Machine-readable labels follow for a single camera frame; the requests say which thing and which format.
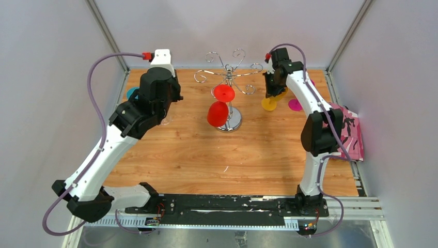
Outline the yellow wine glass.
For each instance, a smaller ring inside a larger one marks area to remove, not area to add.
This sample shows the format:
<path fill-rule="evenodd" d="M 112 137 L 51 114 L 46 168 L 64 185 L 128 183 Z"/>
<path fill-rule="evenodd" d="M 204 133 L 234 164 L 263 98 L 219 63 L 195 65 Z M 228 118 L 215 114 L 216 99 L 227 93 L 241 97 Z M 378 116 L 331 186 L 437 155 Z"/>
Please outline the yellow wine glass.
<path fill-rule="evenodd" d="M 285 88 L 284 91 L 282 91 L 279 95 L 277 96 L 271 96 L 268 98 L 264 98 L 261 101 L 261 106 L 264 110 L 266 111 L 273 111 L 276 109 L 277 107 L 277 103 L 278 101 L 280 101 L 288 92 L 288 88 Z"/>

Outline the pink wine glass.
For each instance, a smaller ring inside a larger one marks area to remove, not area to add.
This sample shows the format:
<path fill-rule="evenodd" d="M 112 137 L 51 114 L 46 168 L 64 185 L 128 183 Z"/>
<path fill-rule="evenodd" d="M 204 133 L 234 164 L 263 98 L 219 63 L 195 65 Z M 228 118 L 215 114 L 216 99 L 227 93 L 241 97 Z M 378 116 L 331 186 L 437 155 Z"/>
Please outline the pink wine glass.
<path fill-rule="evenodd" d="M 312 80 L 296 82 L 288 79 L 286 86 L 295 96 L 295 99 L 288 102 L 290 109 L 293 111 L 303 110 L 306 115 L 319 110 L 318 101 L 312 93 L 312 89 L 315 88 Z"/>

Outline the chrome wine glass rack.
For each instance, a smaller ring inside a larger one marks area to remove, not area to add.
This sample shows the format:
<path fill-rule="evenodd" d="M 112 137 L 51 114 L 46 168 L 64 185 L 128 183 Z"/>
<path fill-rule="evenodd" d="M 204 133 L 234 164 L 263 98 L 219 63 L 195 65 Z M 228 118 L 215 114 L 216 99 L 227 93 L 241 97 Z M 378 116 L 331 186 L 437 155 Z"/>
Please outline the chrome wine glass rack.
<path fill-rule="evenodd" d="M 239 87 L 234 82 L 234 80 L 236 78 L 239 78 L 239 77 L 257 74 L 257 73 L 261 72 L 263 70 L 263 65 L 258 64 L 258 63 L 253 63 L 250 66 L 250 68 L 254 70 L 253 72 L 244 73 L 244 74 L 237 74 L 237 69 L 238 69 L 239 65 L 242 63 L 242 61 L 246 57 L 246 52 L 243 49 L 235 49 L 233 51 L 233 54 L 232 54 L 233 57 L 239 57 L 240 55 L 243 55 L 242 59 L 239 61 L 239 63 L 236 66 L 232 66 L 230 64 L 224 64 L 221 56 L 217 52 L 207 53 L 206 54 L 206 61 L 209 63 L 213 62 L 214 55 L 217 56 L 218 59 L 220 60 L 223 71 L 221 73 L 216 73 L 216 72 L 208 71 L 205 69 L 198 70 L 194 74 L 194 79 L 197 83 L 206 82 L 207 77 L 204 76 L 204 74 L 207 73 L 207 74 L 217 75 L 217 76 L 222 77 L 222 81 L 220 83 L 218 83 L 216 86 L 221 85 L 221 84 L 225 84 L 225 85 L 231 86 L 234 91 L 238 90 L 238 92 L 243 93 L 245 95 L 252 95 L 256 92 L 256 88 L 250 84 L 247 84 L 245 86 L 245 89 L 242 90 L 241 87 Z M 215 98 L 213 96 L 213 89 L 216 86 L 214 86 L 211 89 L 211 95 L 213 98 Z M 242 114 L 236 107 L 232 106 L 232 101 L 230 103 L 228 103 L 227 106 L 228 106 L 229 114 L 228 114 L 228 119 L 227 119 L 226 123 L 221 127 L 215 127 L 215 128 L 219 131 L 230 133 L 230 132 L 236 131 L 241 126 Z"/>

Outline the red wine glass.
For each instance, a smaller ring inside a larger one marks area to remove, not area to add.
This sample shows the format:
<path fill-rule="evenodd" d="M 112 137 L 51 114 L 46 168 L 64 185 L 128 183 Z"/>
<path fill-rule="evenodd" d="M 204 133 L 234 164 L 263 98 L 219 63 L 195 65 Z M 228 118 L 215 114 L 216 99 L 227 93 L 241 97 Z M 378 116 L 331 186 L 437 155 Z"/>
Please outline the red wine glass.
<path fill-rule="evenodd" d="M 221 127 L 226 123 L 229 114 L 227 104 L 235 98 L 235 95 L 232 87 L 225 84 L 218 85 L 213 89 L 216 101 L 211 104 L 207 113 L 207 121 L 211 126 Z"/>

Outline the clear wine glass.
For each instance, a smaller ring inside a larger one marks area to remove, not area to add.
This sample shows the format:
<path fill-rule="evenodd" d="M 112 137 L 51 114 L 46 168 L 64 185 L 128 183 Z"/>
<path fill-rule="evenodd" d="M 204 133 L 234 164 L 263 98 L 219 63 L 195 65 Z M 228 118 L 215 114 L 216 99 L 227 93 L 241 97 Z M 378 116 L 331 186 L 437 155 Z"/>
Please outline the clear wine glass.
<path fill-rule="evenodd" d="M 165 126 L 171 123 L 172 121 L 172 116 L 171 115 L 167 115 L 165 118 L 162 119 L 161 121 L 161 125 Z"/>

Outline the blue wine glass front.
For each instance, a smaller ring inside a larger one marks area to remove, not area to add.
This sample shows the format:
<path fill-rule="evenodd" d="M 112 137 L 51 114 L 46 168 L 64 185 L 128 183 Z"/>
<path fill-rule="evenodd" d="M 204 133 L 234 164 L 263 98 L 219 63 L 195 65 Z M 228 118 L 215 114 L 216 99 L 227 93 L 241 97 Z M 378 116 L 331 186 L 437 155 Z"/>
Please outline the blue wine glass front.
<path fill-rule="evenodd" d="M 126 92 L 126 99 L 129 100 L 130 97 L 134 94 L 134 92 L 138 89 L 139 89 L 139 87 L 132 87 L 132 88 L 128 89 L 128 91 Z"/>

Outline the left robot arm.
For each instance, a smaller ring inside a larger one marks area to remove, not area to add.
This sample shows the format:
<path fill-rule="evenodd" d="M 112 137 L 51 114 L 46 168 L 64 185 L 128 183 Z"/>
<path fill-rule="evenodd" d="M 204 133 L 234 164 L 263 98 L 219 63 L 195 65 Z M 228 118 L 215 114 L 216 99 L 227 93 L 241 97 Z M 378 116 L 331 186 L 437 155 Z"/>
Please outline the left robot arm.
<path fill-rule="evenodd" d="M 158 193 L 148 183 L 131 187 L 106 187 L 103 183 L 124 154 L 147 131 L 161 125 L 170 105 L 182 99 L 175 70 L 153 67 L 140 77 L 139 88 L 109 118 L 97 143 L 99 155 L 90 154 L 73 175 L 52 185 L 74 216 L 93 223 L 115 210 L 130 207 L 145 213 L 157 210 Z"/>

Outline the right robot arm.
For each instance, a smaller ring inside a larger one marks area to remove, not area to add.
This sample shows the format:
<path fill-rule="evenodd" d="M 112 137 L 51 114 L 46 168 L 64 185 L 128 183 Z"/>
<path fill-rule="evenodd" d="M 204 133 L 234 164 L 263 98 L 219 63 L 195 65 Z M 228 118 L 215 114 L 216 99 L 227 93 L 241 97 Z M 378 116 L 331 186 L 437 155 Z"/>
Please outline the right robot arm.
<path fill-rule="evenodd" d="M 342 110 L 327 103 L 313 85 L 303 61 L 292 61 L 286 48 L 274 48 L 266 56 L 268 69 L 265 78 L 265 97 L 272 100 L 290 90 L 301 105 L 306 122 L 301 133 L 301 144 L 306 151 L 306 164 L 295 195 L 295 209 L 309 215 L 322 206 L 320 191 L 322 174 L 328 156 L 341 146 Z"/>

